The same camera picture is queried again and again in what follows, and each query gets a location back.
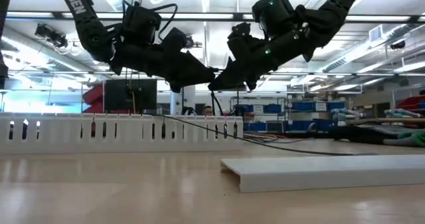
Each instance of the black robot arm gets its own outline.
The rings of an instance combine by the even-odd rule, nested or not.
[[[176,4],[146,9],[138,2],[131,5],[123,1],[122,23],[105,27],[93,10],[92,0],[65,2],[74,17],[82,46],[94,60],[108,63],[116,74],[127,67],[148,76],[160,76],[169,82],[173,92],[214,79],[213,69],[204,66],[189,51],[181,52],[186,34],[179,29],[171,29],[160,45],[154,44],[155,32],[161,24],[156,11],[175,7],[177,12]]]
[[[292,8],[289,0],[260,0],[252,7],[254,21],[264,39],[250,35],[250,24],[232,28],[228,47],[235,61],[210,83],[210,90],[234,88],[245,82],[256,88],[257,80],[281,64],[303,55],[308,62],[318,47],[327,45],[343,26],[355,0],[327,0],[318,10],[303,5]]]

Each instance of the wooden table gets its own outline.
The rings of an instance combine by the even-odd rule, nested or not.
[[[425,149],[312,140],[304,150],[425,154]],[[425,185],[241,194],[220,159],[301,155],[246,144],[241,152],[0,156],[4,224],[425,223]]]

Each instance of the black monitor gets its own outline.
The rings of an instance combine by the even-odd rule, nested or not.
[[[142,113],[144,110],[157,109],[157,80],[107,80],[105,83],[105,111],[133,111]]]

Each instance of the white plastic channel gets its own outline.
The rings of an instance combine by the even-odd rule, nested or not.
[[[243,136],[240,117],[173,117]],[[128,114],[0,113],[0,138],[0,154],[203,152],[242,147],[240,140],[177,120]]]

